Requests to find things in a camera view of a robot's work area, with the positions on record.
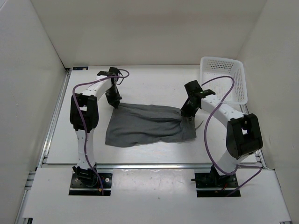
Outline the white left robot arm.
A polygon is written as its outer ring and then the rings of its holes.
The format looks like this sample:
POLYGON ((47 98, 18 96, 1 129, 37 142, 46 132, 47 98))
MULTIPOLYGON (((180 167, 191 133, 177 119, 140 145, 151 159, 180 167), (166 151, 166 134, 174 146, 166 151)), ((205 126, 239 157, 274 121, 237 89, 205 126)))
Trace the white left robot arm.
POLYGON ((122 99, 117 89, 120 78, 123 78, 120 70, 111 67, 109 71, 100 71, 94 81, 77 84, 72 89, 70 123, 78 140, 78 163, 73 170, 82 175, 81 180, 88 187, 98 181, 93 152, 93 133, 99 122, 98 100, 105 95, 108 104, 117 108, 122 99))

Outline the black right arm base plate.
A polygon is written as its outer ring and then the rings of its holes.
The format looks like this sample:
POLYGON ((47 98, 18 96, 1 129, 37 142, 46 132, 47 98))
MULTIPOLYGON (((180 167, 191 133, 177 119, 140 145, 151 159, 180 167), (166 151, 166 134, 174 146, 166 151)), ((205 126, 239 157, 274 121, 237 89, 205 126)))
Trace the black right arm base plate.
POLYGON ((195 173, 194 178, 197 197, 241 197, 236 174, 213 179, 210 173, 195 173))

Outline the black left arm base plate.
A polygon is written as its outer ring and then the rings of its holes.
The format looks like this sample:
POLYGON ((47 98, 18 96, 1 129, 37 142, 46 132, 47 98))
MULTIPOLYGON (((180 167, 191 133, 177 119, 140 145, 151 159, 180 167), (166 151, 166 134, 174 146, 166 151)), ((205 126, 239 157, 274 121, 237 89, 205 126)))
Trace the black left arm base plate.
POLYGON ((102 181, 103 191, 101 190, 101 185, 97 181, 97 176, 91 181, 83 180, 79 178, 78 175, 73 172, 71 177, 71 183, 69 188, 70 196, 110 196, 111 188, 113 182, 112 173, 99 173, 102 181))

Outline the grey drawstring shorts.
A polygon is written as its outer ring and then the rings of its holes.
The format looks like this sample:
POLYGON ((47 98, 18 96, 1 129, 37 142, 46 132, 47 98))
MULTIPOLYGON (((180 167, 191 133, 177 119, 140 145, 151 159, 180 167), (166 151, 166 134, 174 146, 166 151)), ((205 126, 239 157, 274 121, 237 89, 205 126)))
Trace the grey drawstring shorts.
POLYGON ((197 138, 194 117, 184 117, 179 108, 121 103, 112 112, 105 144, 133 147, 156 142, 181 143, 197 138))

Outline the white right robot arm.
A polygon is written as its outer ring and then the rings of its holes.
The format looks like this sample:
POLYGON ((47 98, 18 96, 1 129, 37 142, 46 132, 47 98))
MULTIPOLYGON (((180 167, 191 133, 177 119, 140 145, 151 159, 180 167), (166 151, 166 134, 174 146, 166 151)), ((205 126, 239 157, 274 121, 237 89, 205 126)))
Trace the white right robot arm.
POLYGON ((263 147, 258 118, 255 114, 243 114, 224 104, 212 90, 187 91, 187 100, 181 108, 185 117, 194 117, 201 109, 209 113, 204 127, 204 143, 206 150, 208 123, 212 117, 216 118, 226 128, 226 151, 217 161, 207 152, 215 172, 210 174, 210 182, 214 186, 221 186, 227 180, 227 175, 236 172, 240 163, 249 155, 263 147))

